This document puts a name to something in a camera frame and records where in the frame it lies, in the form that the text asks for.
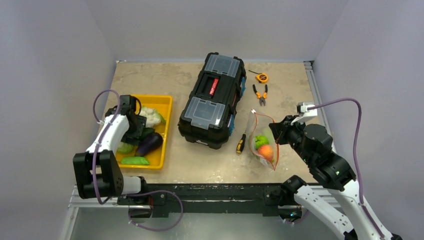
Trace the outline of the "small green cabbage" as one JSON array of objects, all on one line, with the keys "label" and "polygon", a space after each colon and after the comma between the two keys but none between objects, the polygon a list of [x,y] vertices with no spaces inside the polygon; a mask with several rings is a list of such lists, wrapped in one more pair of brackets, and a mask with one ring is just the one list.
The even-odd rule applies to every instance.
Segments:
[{"label": "small green cabbage", "polygon": [[254,137],[255,150],[258,150],[260,147],[264,145],[268,145],[268,144],[269,144],[269,140],[265,135],[256,135]]}]

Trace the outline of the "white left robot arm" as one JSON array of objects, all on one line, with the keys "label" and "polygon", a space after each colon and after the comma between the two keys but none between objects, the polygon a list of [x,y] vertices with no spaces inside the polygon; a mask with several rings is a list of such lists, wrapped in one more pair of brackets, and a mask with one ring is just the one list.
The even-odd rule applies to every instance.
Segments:
[{"label": "white left robot arm", "polygon": [[146,125],[146,118],[136,113],[140,100],[132,95],[119,97],[110,108],[95,141],[82,153],[73,157],[73,169],[78,194],[82,199],[96,198],[100,204],[106,199],[127,195],[138,205],[146,203],[149,191],[140,176],[124,176],[116,153],[121,143],[138,145]]}]

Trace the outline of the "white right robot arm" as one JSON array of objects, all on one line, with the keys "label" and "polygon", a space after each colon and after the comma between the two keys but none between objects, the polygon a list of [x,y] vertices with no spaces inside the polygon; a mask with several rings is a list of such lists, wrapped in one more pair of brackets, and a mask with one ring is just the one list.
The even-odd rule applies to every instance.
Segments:
[{"label": "white right robot arm", "polygon": [[333,138],[319,124],[292,121],[294,115],[268,126],[275,142],[289,145],[307,165],[313,178],[335,198],[338,211],[314,193],[299,176],[293,175],[280,186],[280,206],[298,204],[319,218],[341,240],[400,240],[401,236],[383,226],[367,208],[360,194],[359,175],[332,150]]}]

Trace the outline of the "purple eggplant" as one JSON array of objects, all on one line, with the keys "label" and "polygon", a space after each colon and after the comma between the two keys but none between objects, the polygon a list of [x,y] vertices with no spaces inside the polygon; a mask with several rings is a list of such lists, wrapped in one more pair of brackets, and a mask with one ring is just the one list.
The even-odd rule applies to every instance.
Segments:
[{"label": "purple eggplant", "polygon": [[159,133],[153,132],[141,141],[140,145],[135,151],[135,156],[144,157],[150,152],[161,147],[163,142],[163,137]]}]

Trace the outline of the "dark green avocado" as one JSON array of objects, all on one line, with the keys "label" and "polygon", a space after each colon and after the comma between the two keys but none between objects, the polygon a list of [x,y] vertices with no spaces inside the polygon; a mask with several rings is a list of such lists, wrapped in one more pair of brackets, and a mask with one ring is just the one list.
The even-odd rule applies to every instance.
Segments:
[{"label": "dark green avocado", "polygon": [[145,138],[145,137],[147,137],[148,135],[150,135],[150,134],[152,134],[154,132],[155,132],[155,129],[154,128],[148,128],[148,127],[146,127],[146,128],[144,128],[142,130],[140,137],[141,138]]}]

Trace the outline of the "pink peach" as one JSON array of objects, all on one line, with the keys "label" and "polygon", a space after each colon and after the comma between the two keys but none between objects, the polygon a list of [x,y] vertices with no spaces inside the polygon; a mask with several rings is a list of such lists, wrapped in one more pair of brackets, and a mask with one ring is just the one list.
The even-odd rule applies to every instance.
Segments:
[{"label": "pink peach", "polygon": [[264,144],[260,146],[256,151],[263,159],[271,163],[274,161],[274,150],[271,145]]}]

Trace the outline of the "clear zip top bag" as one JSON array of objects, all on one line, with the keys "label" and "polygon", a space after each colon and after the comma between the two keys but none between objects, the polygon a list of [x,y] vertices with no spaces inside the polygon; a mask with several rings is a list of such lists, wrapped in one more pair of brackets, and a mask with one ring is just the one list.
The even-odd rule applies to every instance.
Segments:
[{"label": "clear zip top bag", "polygon": [[252,108],[247,121],[246,144],[257,161],[275,171],[279,162],[280,150],[269,127],[269,124],[273,123],[275,120],[271,116]]}]

